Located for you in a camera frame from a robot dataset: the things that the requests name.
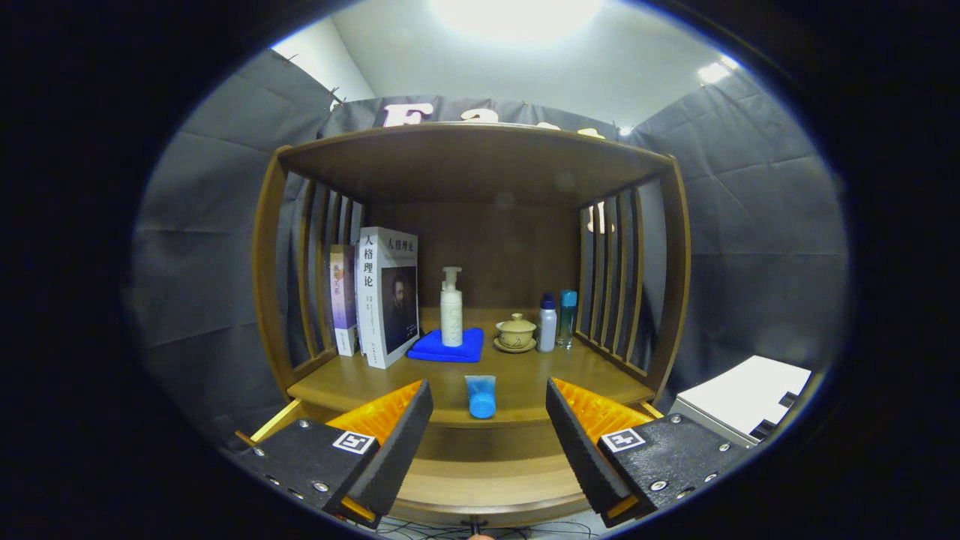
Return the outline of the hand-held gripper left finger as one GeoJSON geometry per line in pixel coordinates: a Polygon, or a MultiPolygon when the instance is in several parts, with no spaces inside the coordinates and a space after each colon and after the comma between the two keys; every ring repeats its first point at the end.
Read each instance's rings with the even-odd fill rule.
{"type": "Polygon", "coordinates": [[[293,400],[233,460],[299,506],[374,529],[393,509],[433,410],[424,379],[329,420],[293,400]]]}

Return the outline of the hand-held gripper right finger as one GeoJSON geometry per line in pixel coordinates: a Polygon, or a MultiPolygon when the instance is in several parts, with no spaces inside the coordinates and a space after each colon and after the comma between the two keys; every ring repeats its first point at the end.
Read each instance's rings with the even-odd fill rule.
{"type": "Polygon", "coordinates": [[[685,415],[638,411],[558,377],[548,380],[545,407],[583,495],[608,527],[674,506],[748,454],[685,415]]]}

